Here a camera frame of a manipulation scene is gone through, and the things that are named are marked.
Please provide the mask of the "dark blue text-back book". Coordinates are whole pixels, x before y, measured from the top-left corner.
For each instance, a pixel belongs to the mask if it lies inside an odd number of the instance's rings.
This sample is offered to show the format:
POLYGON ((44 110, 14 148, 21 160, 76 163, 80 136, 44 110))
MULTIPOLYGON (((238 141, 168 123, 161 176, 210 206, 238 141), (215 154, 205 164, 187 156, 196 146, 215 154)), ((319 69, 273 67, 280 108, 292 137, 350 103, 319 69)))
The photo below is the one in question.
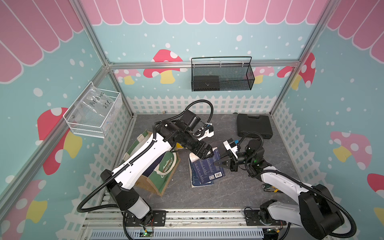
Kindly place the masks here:
POLYGON ((224 169, 215 165, 215 162, 220 160, 219 150, 218 148, 213 148, 213 150, 213 155, 207 159, 199 159, 193 153, 189 155, 191 167, 197 174, 197 178, 201 184, 211 184, 214 180, 226 176, 224 169))

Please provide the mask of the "yellow book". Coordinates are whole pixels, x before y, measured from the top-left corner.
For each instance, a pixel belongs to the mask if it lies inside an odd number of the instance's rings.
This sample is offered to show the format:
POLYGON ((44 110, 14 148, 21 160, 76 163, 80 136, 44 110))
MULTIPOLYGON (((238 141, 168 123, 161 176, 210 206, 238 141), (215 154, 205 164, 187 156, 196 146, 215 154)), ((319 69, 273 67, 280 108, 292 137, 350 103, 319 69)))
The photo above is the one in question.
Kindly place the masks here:
POLYGON ((181 144, 177 143, 175 146, 175 149, 176 150, 182 150, 182 149, 184 149, 184 147, 181 144))

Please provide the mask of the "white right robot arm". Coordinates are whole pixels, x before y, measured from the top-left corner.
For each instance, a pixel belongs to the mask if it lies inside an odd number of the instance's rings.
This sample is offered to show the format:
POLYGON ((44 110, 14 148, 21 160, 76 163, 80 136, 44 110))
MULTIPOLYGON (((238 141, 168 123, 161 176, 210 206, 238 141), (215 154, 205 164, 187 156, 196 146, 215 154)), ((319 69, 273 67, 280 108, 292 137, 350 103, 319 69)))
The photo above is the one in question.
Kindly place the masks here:
POLYGON ((264 159, 265 150, 261 140, 252 139, 244 151, 233 139, 224 141, 226 152, 216 162, 236 172, 243 165, 249 177, 284 193, 295 201, 294 205, 269 200, 262 205, 257 219, 263 225, 282 221, 303 227, 312 237, 321 240, 345 223, 341 208, 323 185, 311 186, 290 177, 264 159))

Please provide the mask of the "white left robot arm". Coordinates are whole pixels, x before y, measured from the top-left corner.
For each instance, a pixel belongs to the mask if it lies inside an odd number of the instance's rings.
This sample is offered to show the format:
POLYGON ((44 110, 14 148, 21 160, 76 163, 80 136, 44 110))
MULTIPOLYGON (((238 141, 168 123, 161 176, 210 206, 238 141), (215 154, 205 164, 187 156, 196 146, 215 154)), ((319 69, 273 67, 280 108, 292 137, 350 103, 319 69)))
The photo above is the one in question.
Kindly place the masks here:
POLYGON ((139 150, 132 154, 114 170, 105 170, 101 179, 107 190, 123 212, 129 212, 139 220, 146 220, 152 214, 150 206, 133 189, 139 177, 159 157, 171 151, 176 144, 190 150, 199 159, 211 157, 212 146, 193 135, 192 129, 184 121, 161 121, 153 130, 151 139, 145 141, 139 150))

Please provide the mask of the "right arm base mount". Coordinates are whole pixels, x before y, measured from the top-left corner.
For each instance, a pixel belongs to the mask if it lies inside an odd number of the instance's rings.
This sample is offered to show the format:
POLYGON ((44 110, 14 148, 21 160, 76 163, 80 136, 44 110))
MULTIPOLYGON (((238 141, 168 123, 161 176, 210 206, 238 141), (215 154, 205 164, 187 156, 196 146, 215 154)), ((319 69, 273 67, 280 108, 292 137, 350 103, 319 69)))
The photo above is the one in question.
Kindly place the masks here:
POLYGON ((276 202, 274 199, 266 201, 258 209, 245 207, 243 213, 247 226, 286 226, 287 222, 273 219, 268 212, 268 207, 276 202))

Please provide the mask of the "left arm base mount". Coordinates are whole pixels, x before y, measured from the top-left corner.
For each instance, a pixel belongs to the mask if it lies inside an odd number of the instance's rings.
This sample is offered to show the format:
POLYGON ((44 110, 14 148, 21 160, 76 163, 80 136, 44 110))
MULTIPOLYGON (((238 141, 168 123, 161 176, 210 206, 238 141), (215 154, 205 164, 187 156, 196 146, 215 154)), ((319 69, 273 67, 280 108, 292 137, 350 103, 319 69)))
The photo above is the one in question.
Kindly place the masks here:
POLYGON ((151 210, 143 219, 138 219, 134 214, 128 212, 126 216, 127 227, 164 227, 166 221, 166 211, 151 210))

